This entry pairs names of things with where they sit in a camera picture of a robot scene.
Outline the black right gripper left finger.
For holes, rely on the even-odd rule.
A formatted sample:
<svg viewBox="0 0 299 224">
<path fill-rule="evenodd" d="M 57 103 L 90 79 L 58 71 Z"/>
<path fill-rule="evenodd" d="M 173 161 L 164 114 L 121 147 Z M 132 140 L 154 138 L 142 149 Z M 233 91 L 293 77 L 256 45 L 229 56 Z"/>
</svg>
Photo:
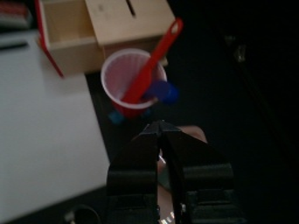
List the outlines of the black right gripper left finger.
<svg viewBox="0 0 299 224">
<path fill-rule="evenodd" d="M 158 123 L 148 124 L 106 172 L 105 224 L 157 224 Z"/>
</svg>

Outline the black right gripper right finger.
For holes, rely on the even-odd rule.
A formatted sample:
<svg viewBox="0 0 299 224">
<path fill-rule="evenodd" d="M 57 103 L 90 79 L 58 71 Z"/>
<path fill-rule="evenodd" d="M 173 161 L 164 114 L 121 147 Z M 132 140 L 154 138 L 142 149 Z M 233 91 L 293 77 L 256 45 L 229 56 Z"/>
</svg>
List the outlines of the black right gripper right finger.
<svg viewBox="0 0 299 224">
<path fill-rule="evenodd" d="M 158 122 L 176 224 L 247 224 L 229 161 L 200 139 Z"/>
</svg>

